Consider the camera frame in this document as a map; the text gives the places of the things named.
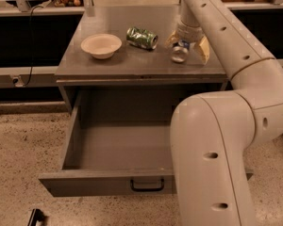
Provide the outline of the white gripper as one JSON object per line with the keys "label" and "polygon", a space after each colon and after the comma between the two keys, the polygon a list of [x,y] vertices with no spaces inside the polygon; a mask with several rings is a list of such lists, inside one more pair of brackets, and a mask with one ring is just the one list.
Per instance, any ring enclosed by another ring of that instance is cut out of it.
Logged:
{"label": "white gripper", "polygon": [[170,48],[174,43],[178,42],[179,39],[189,43],[196,42],[193,46],[194,52],[201,59],[203,64],[208,62],[210,56],[209,42],[207,37],[204,36],[204,32],[200,26],[188,26],[179,21],[177,23],[176,31],[168,37],[164,42],[164,46]]}

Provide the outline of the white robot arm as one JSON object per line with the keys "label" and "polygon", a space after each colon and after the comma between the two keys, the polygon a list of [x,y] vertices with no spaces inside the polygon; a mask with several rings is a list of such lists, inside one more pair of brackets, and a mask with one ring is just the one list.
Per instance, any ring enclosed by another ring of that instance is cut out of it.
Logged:
{"label": "white robot arm", "polygon": [[182,226],[256,226],[242,153],[283,134],[283,68],[221,0],[182,0],[233,89],[175,109],[171,152]]}

